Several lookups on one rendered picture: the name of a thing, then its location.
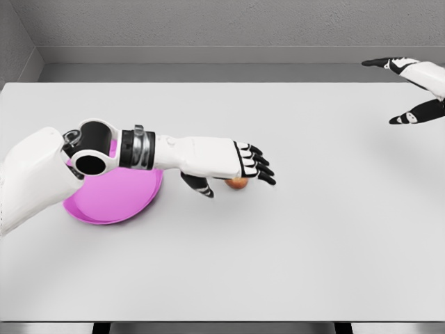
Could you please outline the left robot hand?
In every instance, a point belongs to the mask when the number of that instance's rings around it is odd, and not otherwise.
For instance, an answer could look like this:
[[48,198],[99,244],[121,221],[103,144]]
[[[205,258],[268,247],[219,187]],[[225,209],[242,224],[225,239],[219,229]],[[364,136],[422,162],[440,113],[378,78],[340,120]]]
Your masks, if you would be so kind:
[[208,178],[231,180],[234,178],[257,178],[276,185],[274,172],[263,152],[249,143],[230,138],[192,138],[185,157],[179,164],[181,178],[190,188],[213,198]]

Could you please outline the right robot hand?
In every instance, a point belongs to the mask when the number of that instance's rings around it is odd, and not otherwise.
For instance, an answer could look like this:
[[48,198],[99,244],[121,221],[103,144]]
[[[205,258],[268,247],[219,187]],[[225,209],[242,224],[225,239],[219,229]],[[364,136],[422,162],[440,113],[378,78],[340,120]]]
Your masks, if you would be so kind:
[[406,81],[427,90],[434,99],[389,120],[390,125],[420,124],[445,118],[445,68],[430,61],[407,57],[385,57],[362,61],[365,67],[391,70]]

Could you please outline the red apple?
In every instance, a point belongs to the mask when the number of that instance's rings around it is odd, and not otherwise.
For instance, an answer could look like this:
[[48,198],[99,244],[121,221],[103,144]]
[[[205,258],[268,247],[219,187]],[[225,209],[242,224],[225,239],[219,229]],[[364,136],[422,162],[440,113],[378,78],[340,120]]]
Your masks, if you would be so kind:
[[248,185],[249,179],[246,177],[235,177],[225,180],[225,184],[234,190],[244,189]]

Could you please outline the pink plate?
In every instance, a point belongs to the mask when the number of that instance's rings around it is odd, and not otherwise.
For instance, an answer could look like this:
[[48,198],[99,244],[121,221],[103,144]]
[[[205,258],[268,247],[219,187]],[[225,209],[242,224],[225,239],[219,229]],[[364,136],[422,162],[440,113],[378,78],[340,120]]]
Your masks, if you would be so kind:
[[120,223],[144,210],[161,188],[161,170],[118,167],[99,176],[85,176],[83,186],[63,201],[67,213],[94,225]]

